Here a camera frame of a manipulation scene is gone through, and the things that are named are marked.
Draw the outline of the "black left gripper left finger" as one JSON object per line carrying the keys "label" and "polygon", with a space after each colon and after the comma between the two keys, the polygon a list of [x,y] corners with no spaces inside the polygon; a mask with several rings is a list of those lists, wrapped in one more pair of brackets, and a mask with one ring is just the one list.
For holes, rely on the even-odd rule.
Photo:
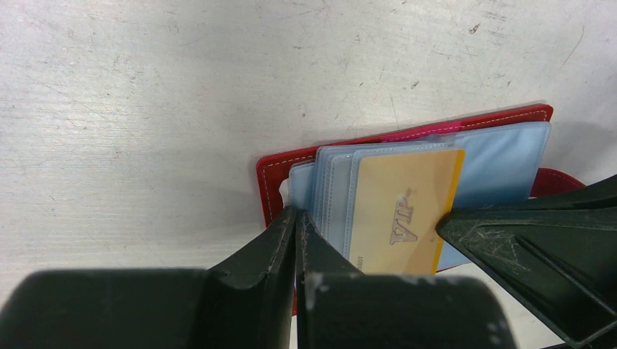
{"label": "black left gripper left finger", "polygon": [[284,209],[209,269],[32,273],[1,309],[1,346],[286,348],[296,218]]}

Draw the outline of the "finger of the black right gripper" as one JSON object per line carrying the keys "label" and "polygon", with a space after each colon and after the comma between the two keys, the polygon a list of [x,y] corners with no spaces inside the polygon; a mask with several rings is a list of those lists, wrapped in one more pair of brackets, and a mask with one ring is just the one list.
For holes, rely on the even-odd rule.
{"label": "finger of the black right gripper", "polygon": [[572,348],[616,346],[616,178],[459,209],[437,232]]}

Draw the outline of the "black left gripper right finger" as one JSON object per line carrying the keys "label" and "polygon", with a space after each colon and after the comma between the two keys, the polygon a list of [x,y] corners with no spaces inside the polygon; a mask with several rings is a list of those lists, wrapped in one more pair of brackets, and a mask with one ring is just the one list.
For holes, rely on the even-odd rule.
{"label": "black left gripper right finger", "polygon": [[514,348],[506,317],[480,280],[367,275],[296,220],[299,348]]}

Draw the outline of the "red leather card holder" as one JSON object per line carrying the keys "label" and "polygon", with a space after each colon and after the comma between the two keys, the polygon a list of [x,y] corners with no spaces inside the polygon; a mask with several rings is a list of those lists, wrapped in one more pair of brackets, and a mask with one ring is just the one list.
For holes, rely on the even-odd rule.
{"label": "red leather card holder", "polygon": [[[451,210],[581,188],[577,179],[540,166],[552,113],[548,105],[533,105],[263,157],[256,172],[265,220],[272,222],[285,202],[305,209],[324,239],[350,261],[359,162],[369,156],[464,150]],[[282,183],[288,187],[286,201],[279,193]],[[467,262],[444,241],[436,272]]]}

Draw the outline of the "gold VIP card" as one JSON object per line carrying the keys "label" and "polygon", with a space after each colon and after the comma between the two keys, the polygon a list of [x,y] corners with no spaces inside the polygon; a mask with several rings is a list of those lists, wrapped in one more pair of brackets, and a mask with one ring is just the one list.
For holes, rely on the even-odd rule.
{"label": "gold VIP card", "polygon": [[452,206],[461,149],[360,160],[349,259],[366,274],[434,274],[444,241],[436,224]]}

